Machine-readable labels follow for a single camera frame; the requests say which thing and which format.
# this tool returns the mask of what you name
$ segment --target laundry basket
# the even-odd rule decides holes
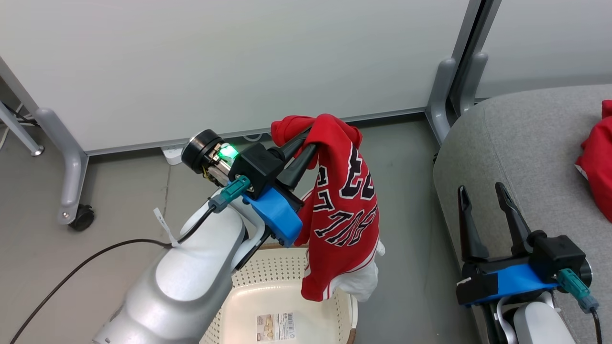
[[[262,246],[232,276],[232,290],[200,344],[352,344],[357,301],[339,289],[329,300],[305,300],[306,264],[306,249]]]

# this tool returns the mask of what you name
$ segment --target gray ottoman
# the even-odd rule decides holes
[[[506,185],[531,230],[566,234],[576,242],[592,266],[592,295],[601,305],[604,340],[610,340],[612,223],[597,209],[587,180],[573,165],[582,153],[580,144],[601,120],[605,99],[612,99],[612,85],[543,89],[486,100],[451,128],[433,175],[459,261],[457,187],[462,184],[492,257],[510,255],[512,242],[495,195],[498,181]],[[595,343],[592,317],[567,294],[556,293],[556,302],[576,342]],[[475,314],[482,338],[482,315]]]

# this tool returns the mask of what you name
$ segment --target basket bottom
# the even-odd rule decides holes
[[[301,288],[301,280],[284,280],[233,289],[222,308],[220,343],[339,343],[341,338],[338,333],[340,328],[338,312],[342,310],[338,309],[333,298],[323,302],[305,300],[300,293]],[[268,324],[273,322],[278,328],[274,315],[280,315],[281,319],[284,317],[285,321],[280,327],[281,331],[283,326],[285,327],[285,333],[269,338],[267,335],[262,335],[261,331],[266,322]]]

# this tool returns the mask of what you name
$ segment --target white power adapter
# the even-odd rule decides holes
[[[181,163],[181,152],[183,151],[183,147],[183,144],[162,147],[163,156],[166,157],[170,165],[178,165]]]

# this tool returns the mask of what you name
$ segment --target red garment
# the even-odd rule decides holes
[[[302,281],[302,296],[321,301],[333,292],[329,285],[334,277],[373,259],[378,204],[370,171],[357,150],[362,140],[357,128],[330,114],[288,116],[272,123],[272,139],[281,146],[309,125],[304,145],[317,143],[318,153],[308,168],[318,161],[319,175],[299,213],[304,225],[295,244],[310,241],[310,274]]]
[[[612,222],[612,100],[602,102],[602,120],[582,144],[576,161],[586,173],[595,204]]]

